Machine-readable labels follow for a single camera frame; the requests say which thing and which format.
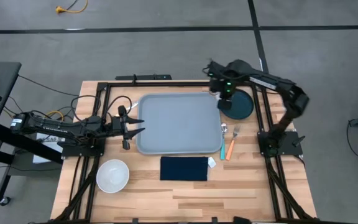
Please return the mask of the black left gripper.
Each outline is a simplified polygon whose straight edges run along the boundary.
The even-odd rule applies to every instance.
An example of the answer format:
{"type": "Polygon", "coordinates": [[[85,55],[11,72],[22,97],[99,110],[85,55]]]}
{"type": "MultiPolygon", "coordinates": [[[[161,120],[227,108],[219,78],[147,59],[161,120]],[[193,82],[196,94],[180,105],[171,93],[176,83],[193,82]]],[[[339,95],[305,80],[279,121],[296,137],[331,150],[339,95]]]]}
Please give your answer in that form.
{"type": "Polygon", "coordinates": [[[121,105],[118,107],[118,116],[112,117],[112,130],[116,136],[121,135],[122,140],[122,148],[125,150],[130,149],[129,140],[132,139],[135,135],[142,132],[145,128],[135,129],[135,130],[128,130],[127,124],[137,124],[143,123],[144,120],[142,119],[134,119],[127,115],[126,108],[121,105]]]}

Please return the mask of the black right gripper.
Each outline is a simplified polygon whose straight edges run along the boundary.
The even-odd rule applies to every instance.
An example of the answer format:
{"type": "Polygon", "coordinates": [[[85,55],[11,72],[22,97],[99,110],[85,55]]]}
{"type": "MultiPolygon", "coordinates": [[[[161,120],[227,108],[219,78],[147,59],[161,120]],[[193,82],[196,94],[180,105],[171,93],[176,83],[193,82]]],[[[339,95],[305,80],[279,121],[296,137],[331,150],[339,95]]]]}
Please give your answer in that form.
{"type": "Polygon", "coordinates": [[[230,100],[232,95],[234,94],[236,90],[236,86],[234,82],[230,80],[218,80],[218,79],[212,79],[211,80],[211,92],[218,94],[220,97],[220,100],[218,100],[218,108],[220,110],[229,110],[231,109],[232,101],[230,100]]]}

